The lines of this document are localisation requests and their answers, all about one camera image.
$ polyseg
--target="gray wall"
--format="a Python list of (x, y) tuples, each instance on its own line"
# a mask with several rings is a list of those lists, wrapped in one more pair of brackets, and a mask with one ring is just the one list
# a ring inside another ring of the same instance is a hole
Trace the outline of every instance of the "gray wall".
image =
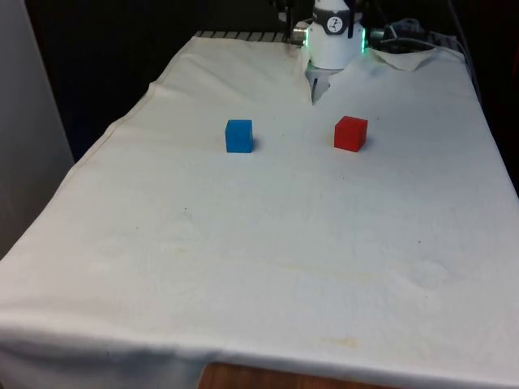
[(24, 3), (0, 0), (0, 258), (71, 166)]

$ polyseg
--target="wooden floor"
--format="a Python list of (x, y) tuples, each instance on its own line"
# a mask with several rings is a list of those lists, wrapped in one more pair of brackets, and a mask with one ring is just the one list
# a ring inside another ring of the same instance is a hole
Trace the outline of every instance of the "wooden floor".
[(251, 367), (211, 364), (206, 366), (198, 389), (391, 389), (348, 383), (310, 375), (282, 373)]

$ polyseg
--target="white cloth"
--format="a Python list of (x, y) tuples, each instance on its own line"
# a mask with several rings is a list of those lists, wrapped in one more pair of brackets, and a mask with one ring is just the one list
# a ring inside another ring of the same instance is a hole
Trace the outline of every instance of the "white cloth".
[(519, 387), (519, 203), (464, 63), (367, 54), (312, 106), (297, 56), (194, 38), (70, 171), (0, 262), (6, 389), (192, 388), (212, 361)]

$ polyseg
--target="stain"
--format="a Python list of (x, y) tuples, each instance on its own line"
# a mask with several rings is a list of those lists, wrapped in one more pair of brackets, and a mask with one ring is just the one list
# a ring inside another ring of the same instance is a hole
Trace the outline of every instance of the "stain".
[(347, 347), (347, 348), (357, 348), (358, 342), (355, 338), (337, 338), (337, 339), (322, 339), (325, 343), (335, 344), (337, 346)]
[(174, 251), (174, 253), (177, 255), (185, 255), (185, 254), (189, 253), (189, 250), (186, 249), (185, 247), (179, 247)]
[(355, 280), (357, 282), (369, 283), (373, 280), (373, 275), (365, 272), (349, 272), (349, 271), (334, 271), (323, 267), (300, 265), (294, 263), (278, 263), (278, 262), (264, 262), (268, 265), (282, 267), (292, 271), (302, 271), (305, 273), (316, 274), (320, 276), (330, 276), (333, 278), (340, 278), (343, 280)]

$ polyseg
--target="blue cube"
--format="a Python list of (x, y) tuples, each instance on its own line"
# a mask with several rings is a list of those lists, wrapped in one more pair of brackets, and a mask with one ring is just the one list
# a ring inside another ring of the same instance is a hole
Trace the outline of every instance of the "blue cube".
[(229, 120), (225, 128), (227, 152), (252, 152), (252, 120)]

